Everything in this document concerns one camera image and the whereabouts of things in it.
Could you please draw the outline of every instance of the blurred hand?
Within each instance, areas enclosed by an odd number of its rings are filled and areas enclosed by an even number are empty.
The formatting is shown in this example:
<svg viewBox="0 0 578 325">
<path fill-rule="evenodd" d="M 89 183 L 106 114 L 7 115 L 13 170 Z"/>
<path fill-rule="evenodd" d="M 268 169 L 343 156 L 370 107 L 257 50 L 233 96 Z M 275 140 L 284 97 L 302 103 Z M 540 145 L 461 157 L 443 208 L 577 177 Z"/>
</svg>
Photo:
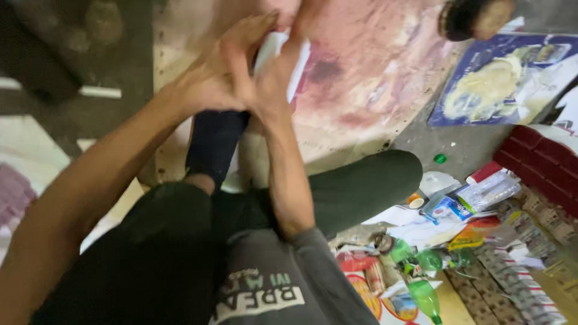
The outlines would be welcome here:
<svg viewBox="0 0 578 325">
<path fill-rule="evenodd" d="M 184 117 L 205 109 L 246 110 L 245 101 L 233 91 L 228 63 L 221 55 L 221 44 L 234 46 L 245 60 L 253 58 L 264 36 L 273 30 L 278 16 L 273 12 L 240 20 L 176 80 L 163 88 L 158 97 L 178 107 Z"/>
<path fill-rule="evenodd" d="M 235 98 L 241 100 L 263 125 L 291 121 L 292 109 L 287 103 L 287 87 L 299 60 L 301 45 L 311 36 L 327 0 L 303 0 L 289 40 L 278 57 L 267 62 L 262 72 L 249 74 L 247 51 L 234 39 L 221 41 L 221 53 L 232 75 Z"/>
</svg>

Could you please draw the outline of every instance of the foot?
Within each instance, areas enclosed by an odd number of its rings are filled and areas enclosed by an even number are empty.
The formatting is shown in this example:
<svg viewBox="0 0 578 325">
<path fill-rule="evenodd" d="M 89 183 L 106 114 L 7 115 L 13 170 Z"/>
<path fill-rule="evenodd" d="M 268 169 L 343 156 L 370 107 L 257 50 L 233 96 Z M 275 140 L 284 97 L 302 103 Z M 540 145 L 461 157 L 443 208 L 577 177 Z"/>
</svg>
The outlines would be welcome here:
<svg viewBox="0 0 578 325">
<path fill-rule="evenodd" d="M 206 110 L 197 114 L 185 163 L 187 176 L 205 174 L 213 179 L 215 190 L 220 189 L 249 117 L 248 112 L 234 111 Z"/>
</svg>

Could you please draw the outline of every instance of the wrist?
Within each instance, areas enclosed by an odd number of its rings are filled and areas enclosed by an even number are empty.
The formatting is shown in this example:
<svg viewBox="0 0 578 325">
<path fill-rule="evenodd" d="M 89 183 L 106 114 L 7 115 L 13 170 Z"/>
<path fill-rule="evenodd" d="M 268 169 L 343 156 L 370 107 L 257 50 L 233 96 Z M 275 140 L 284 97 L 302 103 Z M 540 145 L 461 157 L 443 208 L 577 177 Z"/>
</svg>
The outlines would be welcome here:
<svg viewBox="0 0 578 325">
<path fill-rule="evenodd" d="M 166 111 L 171 118 L 182 123 L 187 118 L 199 113 L 200 105 L 187 102 L 183 96 L 180 85 L 171 82 L 158 92 L 151 100 L 151 104 L 158 106 L 161 110 Z"/>
</svg>

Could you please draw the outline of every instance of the leg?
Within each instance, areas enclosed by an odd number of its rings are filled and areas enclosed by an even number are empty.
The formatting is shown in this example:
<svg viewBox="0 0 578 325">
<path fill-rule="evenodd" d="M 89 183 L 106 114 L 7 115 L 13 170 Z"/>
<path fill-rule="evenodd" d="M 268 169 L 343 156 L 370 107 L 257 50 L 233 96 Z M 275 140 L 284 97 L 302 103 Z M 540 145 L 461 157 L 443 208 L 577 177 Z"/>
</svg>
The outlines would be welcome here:
<svg viewBox="0 0 578 325">
<path fill-rule="evenodd" d="M 420 160 L 401 150 L 310 176 L 317 226 L 329 235 L 360 224 L 411 195 L 421 177 Z M 222 240 L 238 231 L 276 227 L 269 189 L 213 196 L 214 235 Z"/>
<path fill-rule="evenodd" d="M 152 189 L 79 257 L 31 323 L 208 323 L 219 246 L 210 209 L 190 184 Z"/>
<path fill-rule="evenodd" d="M 415 192 L 423 170 L 412 153 L 388 150 L 309 178 L 317 226 L 333 234 L 362 223 Z"/>
</svg>

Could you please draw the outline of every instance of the green plastic bottle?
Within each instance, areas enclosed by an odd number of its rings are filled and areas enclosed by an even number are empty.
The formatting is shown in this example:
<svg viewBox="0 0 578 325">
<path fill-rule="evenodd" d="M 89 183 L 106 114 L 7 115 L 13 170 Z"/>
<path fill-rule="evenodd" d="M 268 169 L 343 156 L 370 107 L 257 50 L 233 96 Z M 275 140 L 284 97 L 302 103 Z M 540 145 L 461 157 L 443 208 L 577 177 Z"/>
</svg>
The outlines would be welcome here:
<svg viewBox="0 0 578 325">
<path fill-rule="evenodd" d="M 421 312 L 428 316 L 434 324 L 441 325 L 438 295 L 429 282 L 426 280 L 412 282 L 407 285 L 407 288 L 413 302 L 416 303 Z"/>
<path fill-rule="evenodd" d="M 416 260 L 421 269 L 426 271 L 437 271 L 443 268 L 442 256 L 433 249 L 426 249 L 417 253 Z"/>
<path fill-rule="evenodd" d="M 398 239 L 390 256 L 394 263 L 398 264 L 413 256 L 413 249 L 403 239 Z"/>
</svg>

